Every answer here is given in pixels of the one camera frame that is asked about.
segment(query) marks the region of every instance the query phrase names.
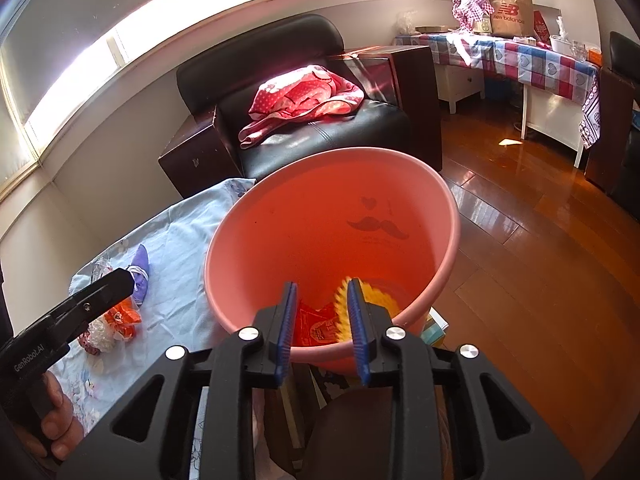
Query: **paper shopping bag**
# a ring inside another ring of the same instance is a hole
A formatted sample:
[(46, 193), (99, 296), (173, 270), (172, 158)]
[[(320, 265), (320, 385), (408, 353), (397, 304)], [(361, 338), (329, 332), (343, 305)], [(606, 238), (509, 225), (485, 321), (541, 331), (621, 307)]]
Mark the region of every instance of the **paper shopping bag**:
[(494, 36), (513, 38), (533, 36), (532, 0), (489, 0), (495, 12), (491, 15)]

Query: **purple cloth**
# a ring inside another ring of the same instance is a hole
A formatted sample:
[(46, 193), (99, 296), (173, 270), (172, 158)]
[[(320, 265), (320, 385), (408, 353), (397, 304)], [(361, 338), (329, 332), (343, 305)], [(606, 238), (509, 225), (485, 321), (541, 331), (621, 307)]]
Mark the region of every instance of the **purple cloth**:
[(145, 301), (146, 288), (149, 282), (149, 256), (146, 253), (146, 247), (143, 244), (138, 246), (136, 254), (133, 256), (133, 260), (127, 270), (133, 276), (133, 280), (136, 285), (133, 289), (131, 297), (135, 301), (137, 306), (142, 305)]

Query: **white drawer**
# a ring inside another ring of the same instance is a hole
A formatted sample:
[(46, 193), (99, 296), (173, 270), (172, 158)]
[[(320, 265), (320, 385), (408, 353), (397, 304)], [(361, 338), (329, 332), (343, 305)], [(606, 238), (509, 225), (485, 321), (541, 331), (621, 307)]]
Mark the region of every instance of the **white drawer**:
[(449, 95), (456, 101), (484, 90), (484, 73), (477, 68), (447, 66)]
[(459, 101), (484, 90), (484, 74), (476, 68), (463, 68), (436, 64), (438, 98), (443, 101)]

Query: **mustache print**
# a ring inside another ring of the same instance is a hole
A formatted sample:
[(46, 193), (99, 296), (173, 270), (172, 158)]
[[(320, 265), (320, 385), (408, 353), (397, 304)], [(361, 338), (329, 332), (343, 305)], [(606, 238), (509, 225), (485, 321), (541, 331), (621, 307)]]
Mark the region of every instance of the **mustache print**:
[(359, 222), (349, 222), (347, 220), (347, 224), (349, 224), (354, 229), (357, 229), (358, 231), (373, 232), (381, 230), (389, 236), (397, 238), (398, 240), (406, 240), (409, 237), (408, 234), (405, 234), (400, 229), (398, 229), (396, 224), (394, 224), (393, 222), (389, 220), (380, 221), (377, 218), (373, 218), (373, 216), (365, 216)]

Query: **checkered tablecloth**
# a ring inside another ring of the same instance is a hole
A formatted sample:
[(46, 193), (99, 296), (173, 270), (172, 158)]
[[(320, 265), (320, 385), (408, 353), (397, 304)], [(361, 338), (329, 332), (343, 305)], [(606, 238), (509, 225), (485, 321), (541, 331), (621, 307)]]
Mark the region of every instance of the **checkered tablecloth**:
[(431, 47), (433, 62), (495, 72), (582, 105), (586, 148), (600, 138), (598, 67), (551, 50), (475, 34), (396, 36), (396, 45)]

